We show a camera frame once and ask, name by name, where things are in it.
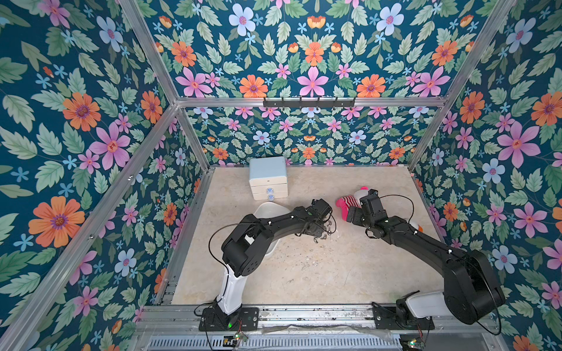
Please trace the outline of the black hook rail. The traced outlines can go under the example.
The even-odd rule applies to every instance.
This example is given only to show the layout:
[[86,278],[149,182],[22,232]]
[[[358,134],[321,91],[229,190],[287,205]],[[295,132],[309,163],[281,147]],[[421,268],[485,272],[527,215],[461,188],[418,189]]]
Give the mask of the black hook rail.
[[332,109],[332,108],[351,108],[356,104],[354,98],[271,98],[263,99],[262,105],[264,108],[320,108],[320,109]]

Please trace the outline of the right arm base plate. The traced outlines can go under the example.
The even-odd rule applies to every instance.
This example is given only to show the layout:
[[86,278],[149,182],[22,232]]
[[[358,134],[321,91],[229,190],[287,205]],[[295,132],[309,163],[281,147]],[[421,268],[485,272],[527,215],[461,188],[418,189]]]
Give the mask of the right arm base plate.
[[419,291],[411,292],[396,300],[395,304],[382,305],[376,302],[371,303],[373,320],[377,329],[383,330],[403,330],[418,331],[427,329],[432,331],[435,324],[431,317],[414,317],[407,307],[406,299],[412,297]]

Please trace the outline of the pink white striped plush toy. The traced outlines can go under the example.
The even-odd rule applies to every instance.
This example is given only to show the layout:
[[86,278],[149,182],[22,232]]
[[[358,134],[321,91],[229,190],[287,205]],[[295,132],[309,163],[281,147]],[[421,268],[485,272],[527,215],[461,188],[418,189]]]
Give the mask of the pink white striped plush toy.
[[336,207],[341,210],[342,219],[347,220],[349,211],[351,208],[360,208],[360,199],[367,196],[369,192],[368,187],[362,187],[360,190],[356,191],[353,195],[346,195],[339,198],[336,201]]

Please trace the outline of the pale blue drawer box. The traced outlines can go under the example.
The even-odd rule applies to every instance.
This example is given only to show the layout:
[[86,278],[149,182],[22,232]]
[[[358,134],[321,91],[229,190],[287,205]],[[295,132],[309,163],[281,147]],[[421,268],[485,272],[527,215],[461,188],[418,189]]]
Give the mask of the pale blue drawer box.
[[288,197],[288,174],[283,156],[250,160],[249,184],[254,200]]

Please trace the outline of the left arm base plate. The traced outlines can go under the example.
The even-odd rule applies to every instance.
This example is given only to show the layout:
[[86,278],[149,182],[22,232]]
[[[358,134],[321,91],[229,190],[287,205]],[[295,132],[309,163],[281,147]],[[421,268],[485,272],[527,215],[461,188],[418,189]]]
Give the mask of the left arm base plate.
[[200,318],[198,330],[210,331],[256,331],[258,329],[260,309],[257,307],[240,307],[232,314],[225,314],[217,305],[206,307]]

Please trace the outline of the white storage tray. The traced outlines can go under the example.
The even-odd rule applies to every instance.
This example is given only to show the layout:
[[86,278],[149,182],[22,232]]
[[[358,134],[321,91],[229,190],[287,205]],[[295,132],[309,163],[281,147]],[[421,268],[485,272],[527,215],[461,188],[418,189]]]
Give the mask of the white storage tray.
[[[259,218],[259,219],[269,219],[269,218],[289,214],[290,212],[291,212],[291,210],[284,207],[284,206],[281,206],[277,203],[268,202],[268,203],[262,203],[254,211],[253,215],[256,218]],[[266,254],[265,254],[264,258],[267,259],[268,257],[271,257],[273,255],[273,252],[275,251],[276,247],[277,247],[277,240],[274,240],[269,245],[269,248],[266,251]]]

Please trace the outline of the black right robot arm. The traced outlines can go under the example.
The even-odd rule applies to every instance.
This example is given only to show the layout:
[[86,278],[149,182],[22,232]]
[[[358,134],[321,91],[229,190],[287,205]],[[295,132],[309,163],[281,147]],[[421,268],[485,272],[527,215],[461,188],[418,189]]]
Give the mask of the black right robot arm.
[[355,192],[342,215],[347,222],[363,227],[368,238],[409,252],[442,276],[441,291],[413,292],[396,302],[405,318],[449,316],[473,325],[506,303],[486,255],[448,247],[407,219],[388,216],[376,190],[362,187]]

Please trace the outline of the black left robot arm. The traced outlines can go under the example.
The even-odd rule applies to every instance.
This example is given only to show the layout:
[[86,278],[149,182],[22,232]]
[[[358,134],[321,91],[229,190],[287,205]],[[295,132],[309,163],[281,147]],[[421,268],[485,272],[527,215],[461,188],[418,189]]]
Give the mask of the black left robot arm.
[[331,234],[331,218],[332,207],[322,199],[292,210],[277,203],[263,203],[245,216],[221,245],[225,276],[216,297],[218,310],[226,316],[238,312],[248,276],[271,256],[279,240],[290,235],[324,238]]

